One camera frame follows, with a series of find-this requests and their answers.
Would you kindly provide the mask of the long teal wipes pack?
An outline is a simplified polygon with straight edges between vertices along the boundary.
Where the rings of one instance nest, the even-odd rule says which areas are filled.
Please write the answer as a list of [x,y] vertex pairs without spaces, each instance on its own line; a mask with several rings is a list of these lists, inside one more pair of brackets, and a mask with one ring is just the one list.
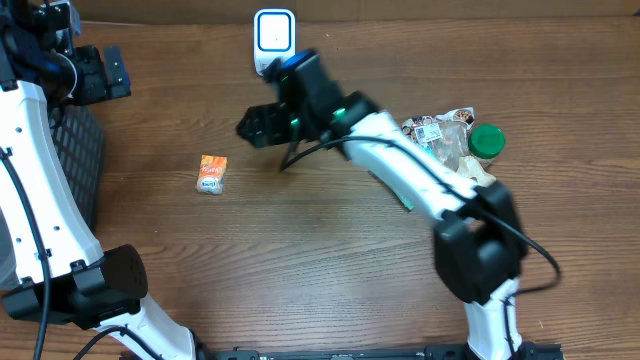
[[397,191],[394,187],[383,181],[375,172],[369,171],[369,174],[378,181],[381,185],[383,185],[390,193],[392,193],[397,201],[405,208],[407,212],[412,212],[414,209],[414,205],[407,200],[399,191]]

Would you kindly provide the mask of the green lid jar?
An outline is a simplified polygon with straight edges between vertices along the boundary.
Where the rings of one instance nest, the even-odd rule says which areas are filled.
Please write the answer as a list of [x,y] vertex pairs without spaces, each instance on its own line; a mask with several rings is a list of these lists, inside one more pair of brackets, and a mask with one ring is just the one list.
[[504,132],[497,126],[483,124],[475,128],[468,137],[469,153],[483,168],[489,167],[502,153],[506,145]]

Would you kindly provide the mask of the orange snack packet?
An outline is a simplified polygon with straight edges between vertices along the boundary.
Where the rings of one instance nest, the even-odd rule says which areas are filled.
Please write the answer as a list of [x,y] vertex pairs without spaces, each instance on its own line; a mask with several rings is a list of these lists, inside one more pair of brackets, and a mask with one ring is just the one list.
[[200,193],[220,195],[224,189],[228,159],[223,156],[202,155],[196,190]]

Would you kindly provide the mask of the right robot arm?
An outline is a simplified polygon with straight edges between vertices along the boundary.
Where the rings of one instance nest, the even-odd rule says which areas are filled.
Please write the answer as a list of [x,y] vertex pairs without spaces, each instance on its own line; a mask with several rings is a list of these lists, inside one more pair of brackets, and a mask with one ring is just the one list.
[[336,148],[404,197],[431,227],[436,271],[465,306],[468,356],[516,358],[522,338],[509,302],[527,249],[510,192],[498,182],[481,186],[428,155],[369,97],[344,94],[313,49],[276,58],[258,73],[277,100],[248,108],[237,134],[256,148],[287,144],[282,169],[303,158],[296,150],[302,141],[313,151]]

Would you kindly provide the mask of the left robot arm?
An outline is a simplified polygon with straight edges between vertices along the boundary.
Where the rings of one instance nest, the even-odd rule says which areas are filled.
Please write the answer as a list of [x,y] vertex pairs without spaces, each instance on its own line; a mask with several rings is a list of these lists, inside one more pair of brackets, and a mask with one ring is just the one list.
[[149,294],[135,248],[104,250],[76,203],[74,187],[98,184],[105,142],[49,113],[131,93],[120,50],[77,47],[79,32],[68,1],[1,5],[1,212],[17,281],[4,307],[41,330],[111,336],[140,359],[203,359],[196,335]]

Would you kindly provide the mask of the brown bread pouch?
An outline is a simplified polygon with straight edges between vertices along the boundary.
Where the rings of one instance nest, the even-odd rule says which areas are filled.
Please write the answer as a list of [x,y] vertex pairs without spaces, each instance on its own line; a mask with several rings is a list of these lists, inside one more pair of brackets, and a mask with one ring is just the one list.
[[447,168],[487,187],[496,178],[484,170],[468,148],[468,133],[474,122],[474,109],[465,107],[440,115],[409,118],[402,123],[401,129],[415,144]]

